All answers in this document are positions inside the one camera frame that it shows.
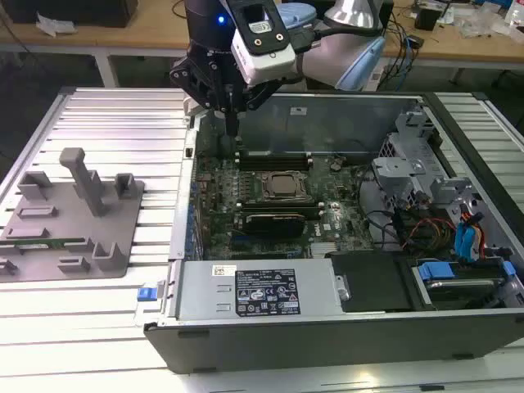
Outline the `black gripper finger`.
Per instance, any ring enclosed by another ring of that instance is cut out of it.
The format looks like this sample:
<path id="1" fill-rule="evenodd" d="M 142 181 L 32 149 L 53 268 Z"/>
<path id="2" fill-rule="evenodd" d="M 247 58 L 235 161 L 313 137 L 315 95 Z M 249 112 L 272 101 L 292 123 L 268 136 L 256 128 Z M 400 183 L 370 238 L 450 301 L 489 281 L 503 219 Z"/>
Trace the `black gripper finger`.
<path id="1" fill-rule="evenodd" d="M 218 111 L 224 118 L 227 135 L 232 134 L 232 108 L 221 70 L 220 56 L 211 53 L 176 61 L 169 72 L 174 85 L 181 88 L 204 109 Z"/>
<path id="2" fill-rule="evenodd" d="M 231 135 L 238 135 L 238 119 L 241 113 L 258 109 L 282 85 L 282 79 L 271 80 L 251 88 L 234 85 L 231 94 Z"/>

